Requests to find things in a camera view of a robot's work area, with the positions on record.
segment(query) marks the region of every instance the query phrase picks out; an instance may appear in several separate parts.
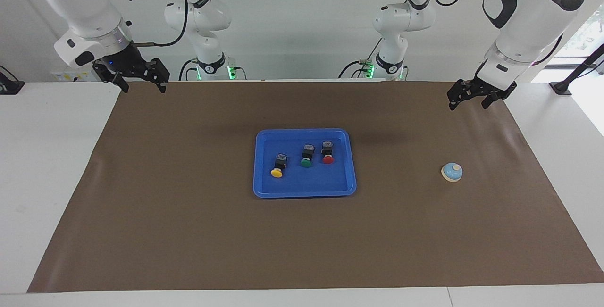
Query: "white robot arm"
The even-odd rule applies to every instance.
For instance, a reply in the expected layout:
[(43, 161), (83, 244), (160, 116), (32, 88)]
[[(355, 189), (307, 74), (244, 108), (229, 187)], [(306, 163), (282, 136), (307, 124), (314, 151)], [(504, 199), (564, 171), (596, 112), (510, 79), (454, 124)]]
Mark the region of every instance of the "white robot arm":
[(175, 30), (183, 27), (185, 10), (188, 11), (185, 37), (197, 54), (197, 69), (203, 80), (233, 78), (229, 68), (229, 57), (222, 51), (213, 31), (225, 30), (231, 25), (231, 15), (220, 0), (189, 0), (166, 6), (166, 22)]
[(486, 109), (506, 99), (515, 80), (535, 63), (571, 24), (584, 0), (483, 0), (483, 10), (501, 32), (470, 81), (459, 80), (447, 92), (455, 110), (464, 100), (486, 96)]
[(372, 57), (374, 77), (388, 80), (399, 77), (408, 43), (404, 32), (424, 30), (434, 25), (436, 9), (430, 0), (406, 0), (380, 8), (373, 27), (382, 35), (380, 51)]
[(166, 91), (170, 73), (158, 58), (147, 62), (141, 57), (128, 23), (109, 0), (47, 2), (69, 25), (67, 33), (54, 44), (69, 66), (78, 68), (93, 62), (99, 77), (118, 85), (123, 92), (128, 91), (123, 77), (141, 78)]

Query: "blue tray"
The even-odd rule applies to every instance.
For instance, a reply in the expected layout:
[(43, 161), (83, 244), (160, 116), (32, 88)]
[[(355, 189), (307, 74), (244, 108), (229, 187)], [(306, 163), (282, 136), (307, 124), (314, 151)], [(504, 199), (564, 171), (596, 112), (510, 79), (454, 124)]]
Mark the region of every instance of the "blue tray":
[[(334, 163), (325, 165), (323, 141), (334, 143)], [(305, 144), (315, 146), (312, 166), (300, 165)], [(274, 178), (277, 154), (287, 155), (282, 178)], [(264, 130), (256, 137), (254, 193), (260, 198), (345, 197), (356, 191), (350, 138), (343, 129)]]

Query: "brown paper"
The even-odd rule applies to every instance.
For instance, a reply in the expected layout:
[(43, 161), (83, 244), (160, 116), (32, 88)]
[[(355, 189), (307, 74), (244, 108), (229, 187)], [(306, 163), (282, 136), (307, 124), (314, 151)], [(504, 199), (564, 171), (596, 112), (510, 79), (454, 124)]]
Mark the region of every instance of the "brown paper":
[[(504, 103), (451, 112), (450, 85), (133, 83), (29, 292), (604, 282)], [(347, 130), (356, 193), (257, 198), (282, 128)]]

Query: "green indicator light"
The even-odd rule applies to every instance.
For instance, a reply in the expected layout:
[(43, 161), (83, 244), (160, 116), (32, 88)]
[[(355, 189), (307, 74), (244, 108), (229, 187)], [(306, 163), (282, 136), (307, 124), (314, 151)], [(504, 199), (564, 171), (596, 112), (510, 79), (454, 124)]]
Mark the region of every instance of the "green indicator light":
[(373, 78), (373, 74), (376, 72), (375, 66), (369, 66), (369, 71), (367, 72), (367, 78)]
[(231, 68), (230, 66), (227, 66), (227, 68), (228, 68), (229, 78), (231, 80), (236, 79), (237, 78), (237, 72), (233, 68)]
[(399, 75), (399, 81), (406, 81), (408, 75), (409, 75), (409, 67), (404, 66), (403, 70), (401, 70), (401, 74)]

